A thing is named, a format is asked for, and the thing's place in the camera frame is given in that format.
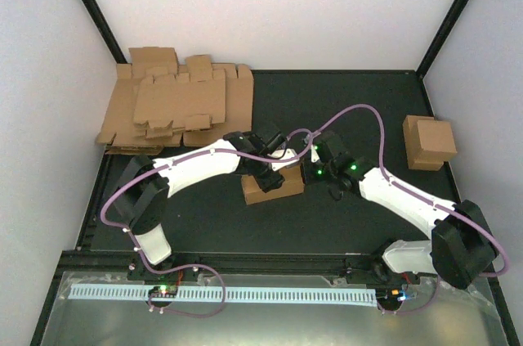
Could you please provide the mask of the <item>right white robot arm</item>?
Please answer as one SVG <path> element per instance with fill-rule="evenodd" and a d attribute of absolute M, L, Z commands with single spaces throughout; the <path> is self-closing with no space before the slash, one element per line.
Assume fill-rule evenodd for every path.
<path fill-rule="evenodd" d="M 426 237 L 382 245 L 380 257 L 371 263 L 377 281 L 389 283 L 404 272 L 432 274 L 465 290 L 498 257 L 487 228 L 477 223 L 482 215 L 477 204 L 443 200 L 382 171 L 364 157 L 353 157 L 332 131 L 315 136 L 310 146 L 303 165 L 307 182 L 327 183 L 336 201 L 351 193 L 379 204 Z"/>

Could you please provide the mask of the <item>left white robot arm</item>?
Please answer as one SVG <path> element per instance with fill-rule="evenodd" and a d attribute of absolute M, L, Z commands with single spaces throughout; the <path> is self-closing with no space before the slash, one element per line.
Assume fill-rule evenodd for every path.
<path fill-rule="evenodd" d="M 162 225 L 169 199 L 190 186 L 226 174 L 253 177 L 267 193 L 283 185 L 279 171 L 296 159 L 297 153 L 277 128 L 265 133 L 227 133 L 205 147 L 168 158 L 137 155 L 102 208 L 101 219 L 129 234 L 148 272 L 165 280 L 176 267 Z"/>

